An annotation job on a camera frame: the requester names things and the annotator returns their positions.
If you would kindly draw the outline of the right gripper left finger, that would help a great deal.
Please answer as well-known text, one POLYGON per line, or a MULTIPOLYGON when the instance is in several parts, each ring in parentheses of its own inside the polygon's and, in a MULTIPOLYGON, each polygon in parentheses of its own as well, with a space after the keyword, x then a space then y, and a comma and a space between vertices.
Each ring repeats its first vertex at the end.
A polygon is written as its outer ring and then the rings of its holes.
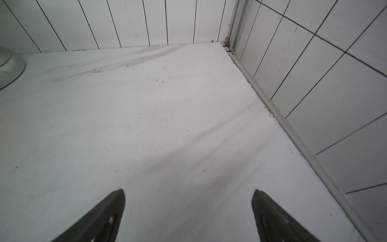
POLYGON ((114 242, 118 235, 125 202, 123 189, 113 191, 54 241, 114 242))

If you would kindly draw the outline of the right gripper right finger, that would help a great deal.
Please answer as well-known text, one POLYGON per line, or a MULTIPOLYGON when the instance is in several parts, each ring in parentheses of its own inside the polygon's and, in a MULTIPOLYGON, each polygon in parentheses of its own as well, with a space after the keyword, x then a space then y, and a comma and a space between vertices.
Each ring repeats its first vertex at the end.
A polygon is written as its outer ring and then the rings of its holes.
POLYGON ((261 242, 318 242, 265 192, 255 190, 252 209, 261 242))

